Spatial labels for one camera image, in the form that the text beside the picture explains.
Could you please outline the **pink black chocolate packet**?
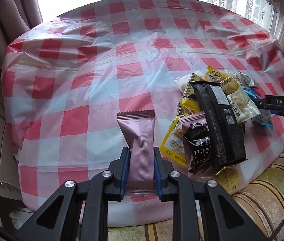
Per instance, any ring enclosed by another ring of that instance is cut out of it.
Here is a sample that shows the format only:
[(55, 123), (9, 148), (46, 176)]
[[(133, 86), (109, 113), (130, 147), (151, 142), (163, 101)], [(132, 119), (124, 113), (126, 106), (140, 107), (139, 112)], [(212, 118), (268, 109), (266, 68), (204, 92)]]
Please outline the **pink black chocolate packet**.
[(205, 112), (179, 119), (189, 173), (203, 173), (211, 166), (211, 140)]

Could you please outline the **blue snack packet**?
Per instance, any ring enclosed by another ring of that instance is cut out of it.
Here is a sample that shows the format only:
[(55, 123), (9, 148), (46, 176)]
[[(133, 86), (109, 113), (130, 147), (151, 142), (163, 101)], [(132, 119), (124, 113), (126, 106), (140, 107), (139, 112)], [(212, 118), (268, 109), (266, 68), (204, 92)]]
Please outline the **blue snack packet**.
[[(262, 99), (254, 90), (250, 88), (243, 88), (243, 90), (248, 94), (251, 100), (255, 99)], [(273, 122), (272, 122), (272, 117), (271, 117), (271, 112), (269, 110), (260, 110), (260, 114), (253, 117), (252, 119), (253, 123), (260, 124), (262, 126), (266, 126), (267, 128), (273, 130)]]

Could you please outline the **olive gold snack packet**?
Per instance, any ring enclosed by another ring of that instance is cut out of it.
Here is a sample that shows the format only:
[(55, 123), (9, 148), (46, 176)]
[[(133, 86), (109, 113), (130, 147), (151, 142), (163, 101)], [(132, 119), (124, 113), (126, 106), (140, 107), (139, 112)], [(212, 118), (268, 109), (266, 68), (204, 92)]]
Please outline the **olive gold snack packet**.
[(201, 112), (201, 109), (199, 107), (198, 102), (187, 98), (187, 97), (182, 97), (180, 102), (177, 105), (177, 114), (176, 117), (183, 117), (183, 116), (188, 116), (192, 115), (195, 113)]

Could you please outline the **yellow brown snack packet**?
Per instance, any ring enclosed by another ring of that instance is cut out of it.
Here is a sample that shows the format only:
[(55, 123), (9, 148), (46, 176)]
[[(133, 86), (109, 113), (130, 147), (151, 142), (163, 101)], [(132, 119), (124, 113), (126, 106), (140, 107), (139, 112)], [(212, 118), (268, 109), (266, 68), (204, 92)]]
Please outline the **yellow brown snack packet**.
[(211, 67), (210, 65), (207, 66), (207, 72), (205, 73), (205, 80), (209, 82), (220, 83), (223, 80), (228, 78), (226, 74), (218, 71), (217, 69)]

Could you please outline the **long black snack packet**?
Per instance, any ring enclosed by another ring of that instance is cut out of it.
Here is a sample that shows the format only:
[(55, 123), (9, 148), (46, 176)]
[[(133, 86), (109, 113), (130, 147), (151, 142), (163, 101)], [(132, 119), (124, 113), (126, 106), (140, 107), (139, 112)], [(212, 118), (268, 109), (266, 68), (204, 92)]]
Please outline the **long black snack packet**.
[(218, 83), (195, 81), (191, 85), (200, 109), (205, 112), (213, 148), (211, 166), (218, 175), (223, 169), (246, 160), (243, 130)]

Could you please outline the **yellow tofu snack packet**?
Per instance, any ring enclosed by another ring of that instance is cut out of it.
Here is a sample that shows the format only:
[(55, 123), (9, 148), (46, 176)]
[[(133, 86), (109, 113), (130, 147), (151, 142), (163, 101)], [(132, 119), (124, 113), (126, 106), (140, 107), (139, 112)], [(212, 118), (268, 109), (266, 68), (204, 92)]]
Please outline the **yellow tofu snack packet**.
[(183, 167), (188, 167), (179, 119), (171, 124), (160, 146), (160, 152)]

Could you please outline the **white nut snack packet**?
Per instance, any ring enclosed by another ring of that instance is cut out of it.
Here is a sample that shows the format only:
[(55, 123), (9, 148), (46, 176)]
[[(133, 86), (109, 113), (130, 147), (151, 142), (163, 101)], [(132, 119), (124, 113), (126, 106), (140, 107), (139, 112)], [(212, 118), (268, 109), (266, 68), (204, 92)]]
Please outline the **white nut snack packet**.
[(260, 115), (260, 111), (255, 103), (234, 78), (227, 77), (220, 82), (220, 85), (227, 95), (238, 124)]

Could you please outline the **pink curtain left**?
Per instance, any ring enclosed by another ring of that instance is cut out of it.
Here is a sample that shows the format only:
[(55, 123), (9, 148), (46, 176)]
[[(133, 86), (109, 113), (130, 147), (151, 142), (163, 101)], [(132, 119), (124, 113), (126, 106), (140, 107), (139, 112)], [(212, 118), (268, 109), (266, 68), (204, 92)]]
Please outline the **pink curtain left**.
[(42, 23), (37, 0), (0, 0), (0, 67), (7, 46)]

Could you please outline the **silver green snack packet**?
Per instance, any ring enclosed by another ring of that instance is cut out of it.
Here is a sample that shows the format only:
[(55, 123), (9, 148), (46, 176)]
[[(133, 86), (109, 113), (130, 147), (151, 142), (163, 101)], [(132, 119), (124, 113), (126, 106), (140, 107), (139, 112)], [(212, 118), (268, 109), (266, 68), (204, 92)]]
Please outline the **silver green snack packet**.
[(239, 81), (241, 86), (245, 86), (248, 88), (258, 88), (259, 85), (258, 83), (249, 75), (244, 74), (239, 71), (234, 71), (233, 72), (234, 77)]

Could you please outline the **red checkered plastic tablecloth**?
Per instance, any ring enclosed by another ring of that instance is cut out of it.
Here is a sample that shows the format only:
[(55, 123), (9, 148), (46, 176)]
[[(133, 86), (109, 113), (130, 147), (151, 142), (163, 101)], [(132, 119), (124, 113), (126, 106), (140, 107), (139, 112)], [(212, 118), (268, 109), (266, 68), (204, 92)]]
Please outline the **red checkered plastic tablecloth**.
[(176, 78), (209, 66), (251, 76), (261, 96), (284, 95), (277, 38), (196, 0), (104, 0), (15, 39), (2, 88), (24, 204), (37, 210), (67, 180), (86, 181), (118, 159), (119, 112), (154, 110), (159, 146), (182, 96)]

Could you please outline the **pink snack bar packet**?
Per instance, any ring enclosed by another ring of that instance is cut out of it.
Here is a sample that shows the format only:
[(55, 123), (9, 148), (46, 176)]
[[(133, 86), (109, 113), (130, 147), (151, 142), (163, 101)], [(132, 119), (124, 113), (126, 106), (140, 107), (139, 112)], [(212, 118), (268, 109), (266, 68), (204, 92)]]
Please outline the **pink snack bar packet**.
[(155, 194), (154, 177), (154, 110), (125, 111), (117, 122), (130, 150), (126, 195)]

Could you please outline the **gold green snack packet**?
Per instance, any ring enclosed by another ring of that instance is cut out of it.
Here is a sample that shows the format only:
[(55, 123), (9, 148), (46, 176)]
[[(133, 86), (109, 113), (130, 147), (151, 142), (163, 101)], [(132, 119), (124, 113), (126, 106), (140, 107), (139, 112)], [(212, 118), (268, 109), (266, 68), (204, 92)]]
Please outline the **gold green snack packet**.
[(189, 97), (189, 96), (194, 94), (194, 89), (193, 89), (193, 87), (191, 85), (191, 82), (195, 82), (195, 81), (205, 81), (205, 79), (202, 76), (199, 76), (198, 74), (193, 72), (190, 75), (190, 78), (189, 78), (187, 84), (185, 85), (185, 89), (184, 89), (184, 92), (183, 92), (183, 97)]

